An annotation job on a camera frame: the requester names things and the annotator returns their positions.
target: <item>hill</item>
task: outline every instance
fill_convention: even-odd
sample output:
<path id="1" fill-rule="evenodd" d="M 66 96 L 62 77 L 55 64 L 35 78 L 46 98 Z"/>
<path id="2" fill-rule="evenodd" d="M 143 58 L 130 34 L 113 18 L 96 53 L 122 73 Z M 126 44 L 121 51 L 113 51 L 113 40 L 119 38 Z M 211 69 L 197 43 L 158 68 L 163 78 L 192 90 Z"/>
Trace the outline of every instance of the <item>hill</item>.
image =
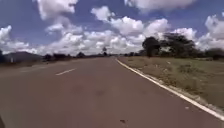
<path id="1" fill-rule="evenodd" d="M 5 55 L 8 62 L 33 62 L 42 60 L 42 56 L 28 52 L 14 52 Z"/>

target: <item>vegetation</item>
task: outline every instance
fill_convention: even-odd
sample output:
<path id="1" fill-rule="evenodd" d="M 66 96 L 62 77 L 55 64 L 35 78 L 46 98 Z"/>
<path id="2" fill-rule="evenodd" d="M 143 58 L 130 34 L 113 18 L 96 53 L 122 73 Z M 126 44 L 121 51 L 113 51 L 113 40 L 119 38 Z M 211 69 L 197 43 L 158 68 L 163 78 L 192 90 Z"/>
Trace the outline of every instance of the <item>vegetation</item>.
<path id="1" fill-rule="evenodd" d="M 122 62 L 162 80 L 165 85 L 199 95 L 224 110 L 224 63 L 193 59 L 121 57 Z"/>
<path id="2" fill-rule="evenodd" d="M 0 49 L 0 63 L 5 63 L 5 56 L 2 54 L 1 49 Z"/>
<path id="3" fill-rule="evenodd" d="M 196 49 L 195 43 L 188 40 L 185 36 L 167 33 L 164 34 L 164 40 L 158 40 L 154 37 L 148 37 L 142 43 L 143 51 L 140 55 L 148 57 L 175 57 L 175 58 L 205 58 L 210 57 L 213 60 L 224 58 L 224 51 L 220 48 L 201 51 Z"/>
<path id="4" fill-rule="evenodd" d="M 130 67 L 162 80 L 168 86 L 201 96 L 224 110 L 224 63 L 202 61 L 224 60 L 222 49 L 201 51 L 196 49 L 192 40 L 173 33 L 165 34 L 163 40 L 148 37 L 142 46 L 143 50 L 138 53 L 131 52 L 119 59 Z"/>

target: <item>blue sky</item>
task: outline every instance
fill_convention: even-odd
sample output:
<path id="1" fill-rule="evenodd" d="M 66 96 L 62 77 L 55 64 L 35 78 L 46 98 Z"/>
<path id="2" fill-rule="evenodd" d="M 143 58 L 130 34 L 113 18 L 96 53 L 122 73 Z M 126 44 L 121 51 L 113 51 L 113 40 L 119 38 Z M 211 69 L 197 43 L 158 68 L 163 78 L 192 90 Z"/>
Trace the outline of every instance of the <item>blue sky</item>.
<path id="1" fill-rule="evenodd" d="M 223 5 L 223 0 L 1 0 L 0 37 L 10 29 L 2 34 L 0 49 L 91 54 L 106 46 L 121 53 L 141 49 L 146 36 L 175 30 L 201 48 L 223 46 Z M 215 24 L 206 25 L 209 17 Z M 48 29 L 54 25 L 63 27 Z"/>

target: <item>asphalt road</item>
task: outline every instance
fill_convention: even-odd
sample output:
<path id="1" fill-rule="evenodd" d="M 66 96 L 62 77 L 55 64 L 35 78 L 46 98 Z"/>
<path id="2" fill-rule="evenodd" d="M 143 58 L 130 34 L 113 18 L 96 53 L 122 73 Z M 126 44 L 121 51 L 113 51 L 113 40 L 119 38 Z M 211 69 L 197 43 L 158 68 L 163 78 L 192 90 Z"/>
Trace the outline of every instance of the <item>asphalt road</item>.
<path id="1" fill-rule="evenodd" d="M 222 128 L 114 58 L 1 72 L 0 116 L 6 128 Z"/>

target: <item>roadside grass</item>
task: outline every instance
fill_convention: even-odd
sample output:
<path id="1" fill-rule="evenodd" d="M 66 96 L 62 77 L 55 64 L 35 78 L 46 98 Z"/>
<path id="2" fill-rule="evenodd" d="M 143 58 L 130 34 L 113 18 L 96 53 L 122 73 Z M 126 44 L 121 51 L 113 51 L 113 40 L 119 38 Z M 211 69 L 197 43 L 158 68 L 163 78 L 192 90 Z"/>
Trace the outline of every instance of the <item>roadside grass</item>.
<path id="1" fill-rule="evenodd" d="M 145 74 L 202 97 L 224 111 L 224 62 L 175 58 L 121 57 Z"/>

